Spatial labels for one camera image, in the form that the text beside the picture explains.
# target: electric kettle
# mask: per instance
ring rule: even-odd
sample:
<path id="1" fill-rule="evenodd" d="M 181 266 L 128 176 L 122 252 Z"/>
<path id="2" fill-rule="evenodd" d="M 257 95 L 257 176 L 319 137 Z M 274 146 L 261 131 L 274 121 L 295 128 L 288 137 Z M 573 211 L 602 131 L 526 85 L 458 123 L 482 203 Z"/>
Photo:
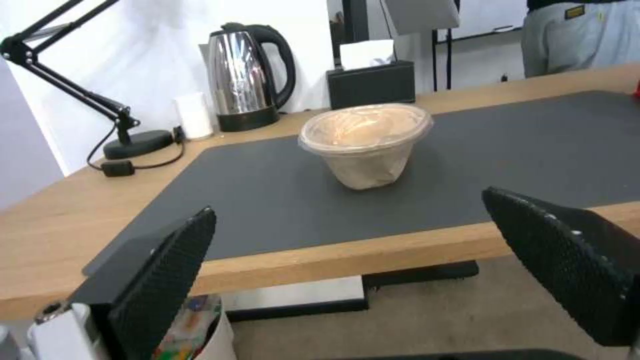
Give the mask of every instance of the electric kettle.
<path id="1" fill-rule="evenodd" d="M 275 89 L 273 72 L 262 44 L 275 44 L 285 64 L 287 82 Z M 272 124 L 296 85 L 291 48 L 271 26 L 222 26 L 209 36 L 207 70 L 211 97 L 221 131 L 244 131 Z"/>

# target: wooden desk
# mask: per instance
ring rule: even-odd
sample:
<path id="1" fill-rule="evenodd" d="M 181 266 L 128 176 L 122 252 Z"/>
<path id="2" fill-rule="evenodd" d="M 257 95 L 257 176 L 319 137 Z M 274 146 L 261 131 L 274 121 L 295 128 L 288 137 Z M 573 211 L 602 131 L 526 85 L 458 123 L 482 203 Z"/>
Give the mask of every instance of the wooden desk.
<path id="1" fill-rule="evenodd" d="M 584 90 L 631 93 L 640 64 L 572 72 L 418 98 L 431 113 L 540 99 Z M 0 320 L 29 318 L 49 301 L 66 297 L 84 279 L 81 269 L 106 246 L 200 152 L 212 146 L 296 135 L 320 111 L 284 116 L 269 127 L 218 135 L 188 144 L 183 160 L 105 178 L 83 169 L 0 214 Z M 155 163 L 176 148 L 136 162 Z M 596 209 L 640 235 L 640 202 Z M 388 238 L 351 241 L 203 264 L 193 293 L 214 293 L 277 284 L 371 274 L 508 255 L 492 223 L 466 225 Z"/>

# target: label patch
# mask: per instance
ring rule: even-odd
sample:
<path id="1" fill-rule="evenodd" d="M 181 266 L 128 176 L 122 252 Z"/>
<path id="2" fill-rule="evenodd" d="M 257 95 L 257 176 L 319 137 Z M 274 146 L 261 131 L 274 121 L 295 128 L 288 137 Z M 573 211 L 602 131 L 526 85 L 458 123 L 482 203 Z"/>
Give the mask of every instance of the label patch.
<path id="1" fill-rule="evenodd" d="M 584 5 L 580 5 L 580 6 L 576 6 L 575 8 L 567 9 L 567 11 L 564 12 L 564 19 L 571 20 L 571 19 L 575 19 L 576 17 L 583 16 L 584 14 L 585 14 Z"/>

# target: gray pants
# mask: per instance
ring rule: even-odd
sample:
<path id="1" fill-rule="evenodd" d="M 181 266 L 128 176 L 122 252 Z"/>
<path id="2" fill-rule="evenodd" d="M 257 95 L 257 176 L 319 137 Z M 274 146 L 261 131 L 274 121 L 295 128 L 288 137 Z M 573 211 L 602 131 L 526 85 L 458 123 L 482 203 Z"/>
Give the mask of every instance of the gray pants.
<path id="1" fill-rule="evenodd" d="M 522 29 L 527 78 L 640 61 L 640 0 L 585 4 L 584 15 L 566 20 L 565 11 L 576 6 L 559 3 L 527 16 Z"/>

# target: tissue box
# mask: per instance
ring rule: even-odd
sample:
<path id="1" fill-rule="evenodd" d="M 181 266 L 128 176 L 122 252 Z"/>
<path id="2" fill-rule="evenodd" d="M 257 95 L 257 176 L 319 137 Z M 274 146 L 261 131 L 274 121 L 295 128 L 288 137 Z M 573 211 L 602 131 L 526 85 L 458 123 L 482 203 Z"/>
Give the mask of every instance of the tissue box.
<path id="1" fill-rule="evenodd" d="M 326 72 L 331 109 L 350 106 L 415 102 L 413 62 L 398 60 L 388 65 Z"/>

